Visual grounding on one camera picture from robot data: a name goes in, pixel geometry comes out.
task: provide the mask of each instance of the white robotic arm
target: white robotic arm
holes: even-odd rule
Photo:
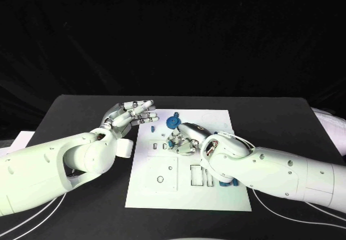
[[[211,134],[191,123],[182,123],[173,133],[167,139],[173,142],[170,150],[182,154],[189,147],[198,146],[201,166],[221,182],[229,183],[237,178],[247,187],[276,197],[310,202],[346,213],[345,166],[264,147],[247,147],[248,142],[241,143],[229,133]]]
[[[159,120],[154,101],[117,104],[91,132],[28,147],[0,157],[0,216],[35,208],[100,177],[116,156],[131,157],[131,126]],[[65,165],[77,170],[67,174]]]

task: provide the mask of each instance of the black tablecloth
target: black tablecloth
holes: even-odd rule
[[[90,132],[100,126],[101,118],[116,103],[149,99],[154,100],[159,109],[228,110],[235,134],[255,146],[345,164],[307,101],[302,98],[62,95],[52,104],[29,146]],[[137,132],[136,126],[126,136],[134,142]],[[251,189],[253,212],[126,208],[131,166],[133,158],[117,157],[110,171],[67,194],[48,221],[22,239],[167,240],[205,237],[231,240],[346,237],[345,229],[303,224],[276,216],[260,204]],[[343,221],[319,212],[304,202],[261,192],[258,196],[267,206],[290,218],[346,226]],[[59,200],[61,197],[45,213],[5,239],[18,237],[45,219]],[[6,231],[42,207],[3,216],[0,229]]]

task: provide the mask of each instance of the table surface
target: table surface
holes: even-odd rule
[[[117,103],[153,99],[159,109],[228,110],[235,134],[255,146],[343,165],[343,159],[319,119],[302,98],[74,96],[55,100],[28,146],[90,132]],[[126,138],[137,140],[139,127]],[[22,239],[169,240],[186,237],[232,239],[345,239],[342,228],[303,224],[276,216],[248,189],[253,212],[126,208],[133,158],[116,159],[110,171],[67,194],[48,221]],[[258,192],[264,204],[302,221],[345,225],[304,202]],[[58,205],[5,238],[13,239],[45,219]],[[18,225],[43,206],[0,218],[0,232]],[[342,217],[346,214],[327,208]]]

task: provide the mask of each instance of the blue gear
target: blue gear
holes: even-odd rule
[[[176,129],[179,124],[182,123],[179,119],[179,113],[175,112],[175,115],[167,118],[166,125],[169,129]]]

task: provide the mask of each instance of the black background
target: black background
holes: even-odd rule
[[[90,132],[114,103],[153,99],[159,109],[228,110],[237,135],[255,146],[343,165],[343,159],[310,106],[302,98],[61,96],[42,120],[29,146]],[[136,144],[139,127],[126,138]],[[345,239],[346,230],[293,222],[276,216],[248,190],[253,212],[126,208],[133,158],[116,158],[110,171],[67,194],[55,214],[23,239],[169,240],[182,237],[232,239]],[[264,204],[286,217],[345,226],[304,202],[258,192]],[[48,216],[54,203],[6,239],[23,234]],[[0,232],[42,208],[0,218]],[[333,211],[343,218],[346,214]]]
[[[343,2],[0,2],[2,138],[61,94],[303,97],[345,110]]]

